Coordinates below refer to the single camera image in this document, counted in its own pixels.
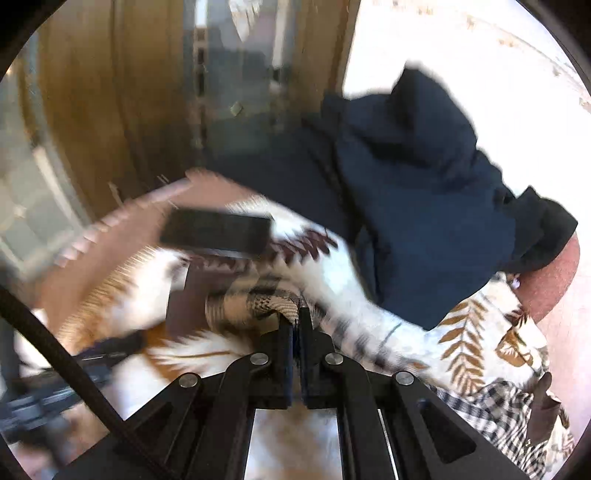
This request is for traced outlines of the black white checkered coat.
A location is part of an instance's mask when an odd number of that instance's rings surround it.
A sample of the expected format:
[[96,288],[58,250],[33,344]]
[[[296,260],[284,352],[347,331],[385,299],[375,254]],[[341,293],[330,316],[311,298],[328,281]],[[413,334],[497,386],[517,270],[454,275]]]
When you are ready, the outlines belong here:
[[570,424],[551,393],[544,335],[506,276],[494,276],[425,331],[353,294],[325,297],[273,277],[240,277],[205,300],[211,328],[250,328],[277,312],[311,323],[370,371],[407,370],[532,479],[548,479],[573,451]]

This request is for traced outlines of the leaf patterned plush blanket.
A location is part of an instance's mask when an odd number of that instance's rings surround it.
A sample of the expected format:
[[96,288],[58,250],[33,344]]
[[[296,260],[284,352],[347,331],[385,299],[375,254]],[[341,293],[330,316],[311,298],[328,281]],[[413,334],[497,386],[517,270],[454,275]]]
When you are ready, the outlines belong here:
[[[270,257],[225,260],[161,246],[165,219],[179,207],[270,215]],[[176,375],[220,373],[276,327],[277,312],[250,328],[209,326],[206,297],[246,276],[283,279],[322,298],[353,294],[374,304],[341,237],[238,184],[195,171],[127,201],[89,228],[57,257],[33,312],[72,354],[109,337],[144,332],[145,347],[116,369],[106,391],[118,413],[129,417]]]

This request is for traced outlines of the black rectangular phone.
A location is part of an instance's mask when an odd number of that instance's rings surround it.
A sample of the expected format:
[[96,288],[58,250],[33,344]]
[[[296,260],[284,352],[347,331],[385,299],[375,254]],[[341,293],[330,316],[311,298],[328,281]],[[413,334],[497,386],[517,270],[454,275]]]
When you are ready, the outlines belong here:
[[270,245],[273,219],[219,210],[173,209],[159,243],[194,253],[256,258]]

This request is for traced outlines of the dark navy garment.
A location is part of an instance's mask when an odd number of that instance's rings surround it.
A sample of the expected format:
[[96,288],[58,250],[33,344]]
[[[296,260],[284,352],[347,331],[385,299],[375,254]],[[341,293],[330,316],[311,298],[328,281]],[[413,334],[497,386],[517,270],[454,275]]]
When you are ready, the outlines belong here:
[[266,147],[207,166],[341,236],[370,298],[426,330],[494,274],[549,265],[577,228],[559,203],[513,193],[460,107],[416,68],[388,94],[325,96]]

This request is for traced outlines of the wooden wardrobe with glass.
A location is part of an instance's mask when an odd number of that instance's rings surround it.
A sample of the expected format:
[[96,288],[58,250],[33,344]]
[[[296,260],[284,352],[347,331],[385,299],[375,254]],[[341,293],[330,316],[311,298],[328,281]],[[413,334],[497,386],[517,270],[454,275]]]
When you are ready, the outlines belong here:
[[91,222],[259,151],[342,88],[356,1],[5,1],[1,260],[38,277]]

